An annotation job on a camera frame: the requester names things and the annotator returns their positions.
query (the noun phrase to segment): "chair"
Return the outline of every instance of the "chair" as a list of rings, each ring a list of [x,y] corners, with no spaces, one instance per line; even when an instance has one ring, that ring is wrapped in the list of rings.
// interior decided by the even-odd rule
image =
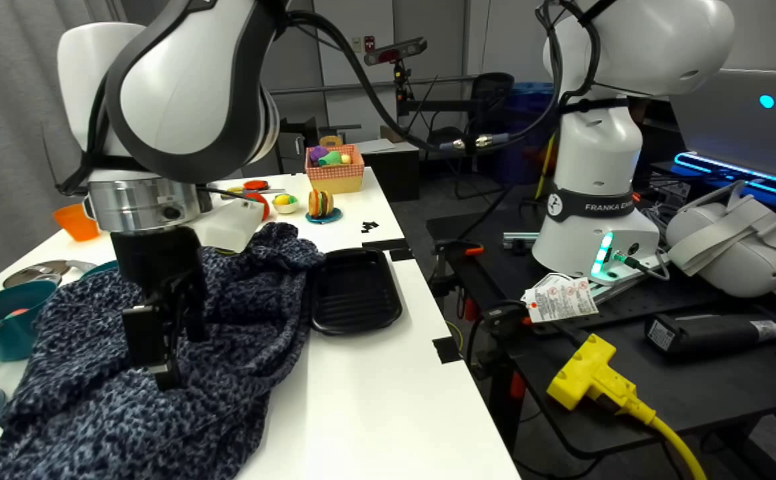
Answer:
[[[430,130],[430,143],[445,143],[445,142],[456,142],[456,138],[464,142],[464,151],[450,158],[450,161],[460,161],[460,166],[454,171],[456,173],[454,189],[456,189],[460,201],[500,193],[500,189],[488,189],[488,193],[464,195],[462,193],[462,162],[470,158],[473,171],[477,171],[474,138],[484,133],[509,130],[508,98],[509,98],[512,87],[516,87],[516,78],[508,73],[477,74],[473,79],[473,90],[470,90],[470,110],[468,110],[464,130],[462,127],[433,127]]]

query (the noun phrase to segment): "white table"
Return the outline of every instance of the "white table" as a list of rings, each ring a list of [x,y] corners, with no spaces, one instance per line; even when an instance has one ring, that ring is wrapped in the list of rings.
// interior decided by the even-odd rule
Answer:
[[[266,177],[270,186],[306,198],[306,177]],[[370,171],[364,193],[336,195],[345,219],[309,225],[284,217],[322,251],[402,239]],[[106,237],[72,243],[65,231],[21,255],[0,282],[46,259],[109,261]],[[241,477],[260,480],[517,480],[517,469],[464,362],[442,365],[433,338],[448,335],[416,261],[394,261],[402,317],[370,335],[313,334],[292,377],[273,393],[260,451]],[[25,362],[0,362],[0,389],[13,395]]]

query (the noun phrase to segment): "yellow plug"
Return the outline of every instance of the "yellow plug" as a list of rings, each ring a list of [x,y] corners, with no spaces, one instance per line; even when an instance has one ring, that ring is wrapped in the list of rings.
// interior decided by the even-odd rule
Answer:
[[[585,398],[609,398],[621,411],[633,414],[642,425],[652,425],[656,411],[638,398],[638,389],[629,379],[609,365],[614,355],[617,347],[593,334],[573,351],[565,369],[557,371],[557,377],[546,387],[546,395],[569,411],[573,411]]]

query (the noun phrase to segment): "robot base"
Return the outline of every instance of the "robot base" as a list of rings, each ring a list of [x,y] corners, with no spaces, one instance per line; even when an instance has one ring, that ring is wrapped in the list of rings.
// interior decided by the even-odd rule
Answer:
[[[621,219],[546,219],[534,245],[534,259],[552,273],[593,278],[597,251],[609,237],[612,253],[628,253],[633,259],[656,255],[658,249],[658,227],[640,210],[633,210]]]

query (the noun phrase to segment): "knit sweater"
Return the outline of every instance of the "knit sweater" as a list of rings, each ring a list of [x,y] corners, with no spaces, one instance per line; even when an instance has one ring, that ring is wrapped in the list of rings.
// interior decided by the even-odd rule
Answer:
[[[2,477],[236,477],[257,451],[266,398],[293,369],[322,255],[288,225],[241,255],[200,253],[208,341],[176,347],[184,387],[130,369],[120,311],[141,290],[118,273],[62,287],[37,317],[26,374],[0,419]]]

